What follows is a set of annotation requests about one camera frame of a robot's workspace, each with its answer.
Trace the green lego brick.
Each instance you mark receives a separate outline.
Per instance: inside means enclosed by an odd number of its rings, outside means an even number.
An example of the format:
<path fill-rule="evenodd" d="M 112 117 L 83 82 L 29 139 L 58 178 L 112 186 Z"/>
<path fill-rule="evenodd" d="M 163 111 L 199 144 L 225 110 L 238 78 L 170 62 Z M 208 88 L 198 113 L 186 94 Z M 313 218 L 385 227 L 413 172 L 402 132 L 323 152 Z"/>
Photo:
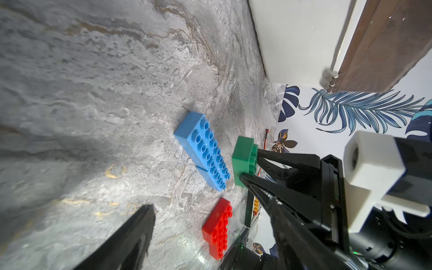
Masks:
<path fill-rule="evenodd" d="M 242 173 L 255 175 L 257 171 L 258 145 L 253 138 L 239 136 L 232 154 L 235 185 L 246 188 L 240 181 Z"/>

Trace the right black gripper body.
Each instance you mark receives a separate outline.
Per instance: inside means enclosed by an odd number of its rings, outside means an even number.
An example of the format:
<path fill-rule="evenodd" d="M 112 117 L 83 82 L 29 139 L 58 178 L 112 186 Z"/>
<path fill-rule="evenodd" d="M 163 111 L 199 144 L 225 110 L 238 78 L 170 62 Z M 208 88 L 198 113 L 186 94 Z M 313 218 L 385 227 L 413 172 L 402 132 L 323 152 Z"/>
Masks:
<path fill-rule="evenodd" d="M 304 217 L 283 210 L 274 199 L 270 215 L 280 267 L 285 270 L 348 270 L 350 247 L 342 161 L 328 155 L 321 173 L 301 182 L 278 185 L 310 196 L 321 203 L 324 231 L 310 230 Z"/>

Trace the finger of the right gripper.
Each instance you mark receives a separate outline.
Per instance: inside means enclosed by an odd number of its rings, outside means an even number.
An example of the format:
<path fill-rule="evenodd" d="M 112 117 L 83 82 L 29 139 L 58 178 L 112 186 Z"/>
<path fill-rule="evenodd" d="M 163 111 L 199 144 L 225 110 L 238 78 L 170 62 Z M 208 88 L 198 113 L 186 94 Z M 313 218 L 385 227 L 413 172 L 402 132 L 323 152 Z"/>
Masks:
<path fill-rule="evenodd" d="M 240 181 L 267 211 L 270 210 L 270 201 L 275 199 L 281 203 L 283 210 L 304 217 L 309 230 L 324 231 L 322 206 L 316 199 L 247 173 L 240 174 Z"/>
<path fill-rule="evenodd" d="M 313 154 L 258 149 L 257 163 L 275 182 L 301 182 L 321 173 L 321 160 Z"/>

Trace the red lego brick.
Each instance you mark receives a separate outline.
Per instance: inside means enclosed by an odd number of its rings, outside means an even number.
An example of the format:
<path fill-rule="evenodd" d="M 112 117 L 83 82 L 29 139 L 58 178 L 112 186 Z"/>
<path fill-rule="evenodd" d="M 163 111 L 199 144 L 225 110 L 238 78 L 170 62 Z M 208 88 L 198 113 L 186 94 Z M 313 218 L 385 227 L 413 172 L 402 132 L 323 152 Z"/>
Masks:
<path fill-rule="evenodd" d="M 209 242 L 209 254 L 215 260 L 220 261 L 227 249 L 227 236 L 212 238 Z"/>
<path fill-rule="evenodd" d="M 221 241 L 225 241 L 228 220 L 232 215 L 231 203 L 225 198 L 220 198 L 210 216 L 202 226 L 201 231 L 204 240 L 211 245 L 217 245 Z"/>

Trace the blue lego brick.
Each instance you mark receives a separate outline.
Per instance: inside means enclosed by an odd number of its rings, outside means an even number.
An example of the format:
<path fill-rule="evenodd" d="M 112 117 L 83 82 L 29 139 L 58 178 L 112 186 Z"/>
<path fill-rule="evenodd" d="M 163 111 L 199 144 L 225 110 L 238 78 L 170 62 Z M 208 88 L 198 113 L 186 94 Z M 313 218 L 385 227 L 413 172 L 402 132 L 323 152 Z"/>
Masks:
<path fill-rule="evenodd" d="M 222 181 L 231 178 L 210 122 L 204 114 L 190 111 L 174 131 L 174 137 L 195 165 L 209 172 L 211 178 L 221 178 Z"/>
<path fill-rule="evenodd" d="M 212 167 L 209 170 L 203 169 L 199 166 L 196 168 L 211 188 L 219 192 L 226 189 L 226 179 L 216 167 Z"/>

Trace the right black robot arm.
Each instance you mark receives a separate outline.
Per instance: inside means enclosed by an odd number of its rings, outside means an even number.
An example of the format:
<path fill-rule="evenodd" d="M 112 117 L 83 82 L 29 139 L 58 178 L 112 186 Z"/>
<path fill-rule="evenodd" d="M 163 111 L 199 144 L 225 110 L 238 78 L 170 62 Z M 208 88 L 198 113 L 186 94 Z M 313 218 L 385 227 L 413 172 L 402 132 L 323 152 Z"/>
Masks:
<path fill-rule="evenodd" d="M 432 267 L 432 145 L 357 132 L 344 156 L 276 153 L 239 137 L 235 180 L 270 217 L 278 270 Z"/>

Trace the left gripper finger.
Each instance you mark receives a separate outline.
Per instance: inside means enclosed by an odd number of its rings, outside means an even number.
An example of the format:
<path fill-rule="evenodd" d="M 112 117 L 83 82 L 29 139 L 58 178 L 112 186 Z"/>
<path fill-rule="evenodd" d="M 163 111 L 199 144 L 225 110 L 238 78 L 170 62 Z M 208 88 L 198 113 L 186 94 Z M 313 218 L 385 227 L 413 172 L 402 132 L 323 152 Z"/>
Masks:
<path fill-rule="evenodd" d="M 140 207 L 76 270 L 140 270 L 147 256 L 155 227 L 152 204 Z"/>

